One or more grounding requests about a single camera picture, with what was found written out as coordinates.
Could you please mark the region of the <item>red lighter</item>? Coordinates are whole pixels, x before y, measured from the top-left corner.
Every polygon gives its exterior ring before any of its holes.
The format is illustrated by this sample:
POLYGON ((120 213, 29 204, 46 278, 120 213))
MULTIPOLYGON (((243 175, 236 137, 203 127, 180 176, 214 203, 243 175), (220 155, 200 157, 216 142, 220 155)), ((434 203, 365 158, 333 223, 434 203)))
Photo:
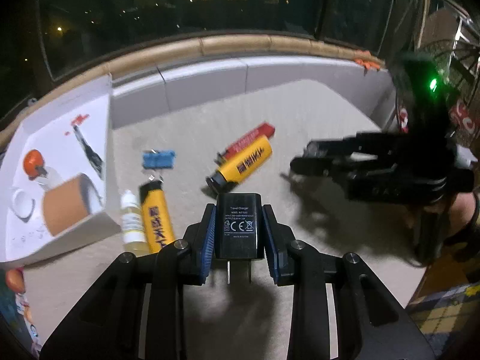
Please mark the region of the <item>red lighter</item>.
POLYGON ((216 155, 215 162, 219 165, 225 163, 230 158, 233 158, 237 153, 241 152, 247 148, 251 143, 261 136, 266 136, 267 139, 270 139, 275 133, 276 129, 274 126, 267 122, 254 127, 241 137, 228 145, 223 152, 216 155))

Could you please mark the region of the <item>brown tape roll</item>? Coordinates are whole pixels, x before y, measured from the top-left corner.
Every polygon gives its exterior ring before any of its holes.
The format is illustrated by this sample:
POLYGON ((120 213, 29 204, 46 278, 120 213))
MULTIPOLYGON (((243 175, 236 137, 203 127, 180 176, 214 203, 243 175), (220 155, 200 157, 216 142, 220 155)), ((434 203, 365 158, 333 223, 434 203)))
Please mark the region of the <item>brown tape roll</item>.
POLYGON ((100 212, 103 205, 92 180, 80 173, 45 192, 41 208, 49 234, 58 236, 83 219, 100 212))

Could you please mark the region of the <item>yellow lighter with black text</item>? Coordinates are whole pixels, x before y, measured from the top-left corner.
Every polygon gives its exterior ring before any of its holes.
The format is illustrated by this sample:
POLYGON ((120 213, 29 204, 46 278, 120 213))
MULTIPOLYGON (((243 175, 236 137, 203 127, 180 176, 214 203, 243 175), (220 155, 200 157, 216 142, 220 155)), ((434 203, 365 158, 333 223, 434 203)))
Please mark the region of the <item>yellow lighter with black text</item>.
POLYGON ((267 136, 262 135, 248 147, 220 165, 206 178, 208 187, 215 194, 228 193, 241 184, 272 155, 267 136))

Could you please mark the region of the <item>blue binder clip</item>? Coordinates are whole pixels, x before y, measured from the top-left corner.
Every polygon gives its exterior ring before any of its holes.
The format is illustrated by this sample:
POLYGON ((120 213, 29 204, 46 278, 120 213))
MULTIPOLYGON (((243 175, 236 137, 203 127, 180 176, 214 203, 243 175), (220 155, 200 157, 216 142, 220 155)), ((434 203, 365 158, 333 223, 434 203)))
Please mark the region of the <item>blue binder clip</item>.
POLYGON ((162 172, 173 169, 175 158, 174 150, 146 150, 142 153, 143 172, 148 180, 162 180, 162 172))

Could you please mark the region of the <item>white tape roll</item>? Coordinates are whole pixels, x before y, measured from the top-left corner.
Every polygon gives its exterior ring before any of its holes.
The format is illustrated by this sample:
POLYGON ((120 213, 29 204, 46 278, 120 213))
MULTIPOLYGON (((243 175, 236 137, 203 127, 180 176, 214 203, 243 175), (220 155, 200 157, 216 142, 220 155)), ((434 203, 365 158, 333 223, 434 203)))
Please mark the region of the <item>white tape roll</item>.
POLYGON ((17 218, 28 222, 35 209, 35 200, 21 188, 14 188, 10 193, 10 208, 17 218))

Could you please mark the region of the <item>orange cloth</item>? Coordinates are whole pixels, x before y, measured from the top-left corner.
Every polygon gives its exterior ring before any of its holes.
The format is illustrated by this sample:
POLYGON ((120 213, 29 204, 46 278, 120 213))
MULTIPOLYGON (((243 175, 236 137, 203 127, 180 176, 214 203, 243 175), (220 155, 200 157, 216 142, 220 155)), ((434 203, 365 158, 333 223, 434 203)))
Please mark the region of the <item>orange cloth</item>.
POLYGON ((382 65, 371 55, 368 50, 356 50, 354 62, 362 66, 366 71, 375 69, 380 71, 382 65))

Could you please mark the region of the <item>bamboo pole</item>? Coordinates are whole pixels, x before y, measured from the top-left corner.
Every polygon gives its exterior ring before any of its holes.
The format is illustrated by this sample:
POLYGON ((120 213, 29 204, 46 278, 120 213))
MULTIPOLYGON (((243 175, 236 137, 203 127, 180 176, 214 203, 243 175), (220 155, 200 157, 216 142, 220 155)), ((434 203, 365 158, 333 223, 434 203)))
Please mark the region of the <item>bamboo pole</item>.
POLYGON ((152 68, 159 64, 168 66, 205 57, 246 53, 280 52, 354 61, 356 50, 359 49, 349 49, 307 38, 269 34, 228 34, 191 37, 185 40, 170 41, 162 45, 146 47, 100 63, 54 88, 41 97, 39 101, 28 107, 26 111, 16 116, 4 130, 1 130, 1 147, 5 148, 8 146, 16 129, 27 116, 52 102, 60 95, 105 75, 120 78, 129 73, 152 68))

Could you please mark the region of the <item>white cardboard tray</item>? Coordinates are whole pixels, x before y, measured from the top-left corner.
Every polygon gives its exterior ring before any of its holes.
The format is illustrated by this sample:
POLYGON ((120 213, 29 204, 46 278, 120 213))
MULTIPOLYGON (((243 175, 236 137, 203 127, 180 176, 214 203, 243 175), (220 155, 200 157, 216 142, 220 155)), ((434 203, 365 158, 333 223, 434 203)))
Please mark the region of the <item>white cardboard tray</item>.
POLYGON ((111 97, 112 78, 101 76, 39 108, 16 129, 1 163, 2 267, 37 263, 120 232, 116 222, 120 196, 113 160, 111 97), (103 160, 102 180, 76 139, 74 125, 103 160), (24 156, 30 150, 41 152, 47 176, 30 179, 24 172, 24 156), (44 194, 80 173, 94 183, 103 209, 58 236, 51 236, 42 217, 44 194), (14 188, 24 189, 35 200, 28 222, 17 218, 10 208, 14 188))

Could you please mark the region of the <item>small white dropper bottle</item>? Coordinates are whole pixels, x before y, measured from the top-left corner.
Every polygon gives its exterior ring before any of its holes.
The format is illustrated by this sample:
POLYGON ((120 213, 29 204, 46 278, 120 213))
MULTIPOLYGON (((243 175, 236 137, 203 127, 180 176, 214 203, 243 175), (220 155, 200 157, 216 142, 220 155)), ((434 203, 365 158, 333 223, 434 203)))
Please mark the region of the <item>small white dropper bottle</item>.
POLYGON ((149 254, 142 212, 136 195, 128 189, 124 191, 120 199, 120 207, 124 249, 137 257, 149 254))

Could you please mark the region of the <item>black travel charger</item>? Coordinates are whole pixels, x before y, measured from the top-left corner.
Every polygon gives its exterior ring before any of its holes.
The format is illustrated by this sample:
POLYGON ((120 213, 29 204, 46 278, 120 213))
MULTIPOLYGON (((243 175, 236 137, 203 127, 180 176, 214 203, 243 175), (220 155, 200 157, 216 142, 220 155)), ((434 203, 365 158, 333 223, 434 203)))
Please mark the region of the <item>black travel charger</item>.
POLYGON ((248 264, 264 258, 264 217, 258 193, 221 193, 216 199, 215 259, 226 261, 227 283, 231 284, 231 262, 248 264))

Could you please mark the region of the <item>black pen in tray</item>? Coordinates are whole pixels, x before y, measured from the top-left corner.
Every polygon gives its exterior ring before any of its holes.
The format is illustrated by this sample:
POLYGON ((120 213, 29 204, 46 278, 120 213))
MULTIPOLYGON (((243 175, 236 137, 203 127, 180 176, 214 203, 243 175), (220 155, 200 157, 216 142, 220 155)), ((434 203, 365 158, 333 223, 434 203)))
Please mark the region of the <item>black pen in tray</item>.
POLYGON ((92 147, 88 144, 86 139, 83 137, 79 127, 77 125, 73 126, 73 132, 75 134, 76 139, 78 140, 82 150, 85 153, 85 156, 90 164, 90 166, 95 170, 97 176, 100 180, 103 179, 103 160, 100 156, 92 149, 92 147))

